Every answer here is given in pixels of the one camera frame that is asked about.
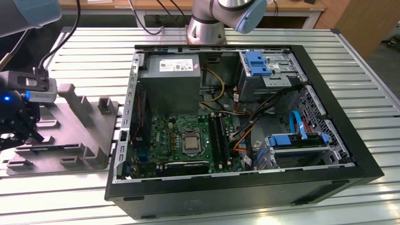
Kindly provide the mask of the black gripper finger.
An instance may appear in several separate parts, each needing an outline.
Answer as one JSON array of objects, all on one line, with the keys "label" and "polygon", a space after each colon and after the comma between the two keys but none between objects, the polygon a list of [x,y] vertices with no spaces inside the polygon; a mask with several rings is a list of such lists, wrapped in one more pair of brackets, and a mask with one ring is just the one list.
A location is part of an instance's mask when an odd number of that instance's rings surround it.
[{"label": "black gripper finger", "polygon": [[7,150],[23,145],[27,141],[27,129],[15,120],[0,120],[0,135],[11,134],[0,138],[0,150]]},{"label": "black gripper finger", "polygon": [[22,103],[15,113],[14,128],[15,134],[23,139],[30,138],[35,142],[42,142],[45,137],[38,132],[37,123],[41,121],[39,103]]}]

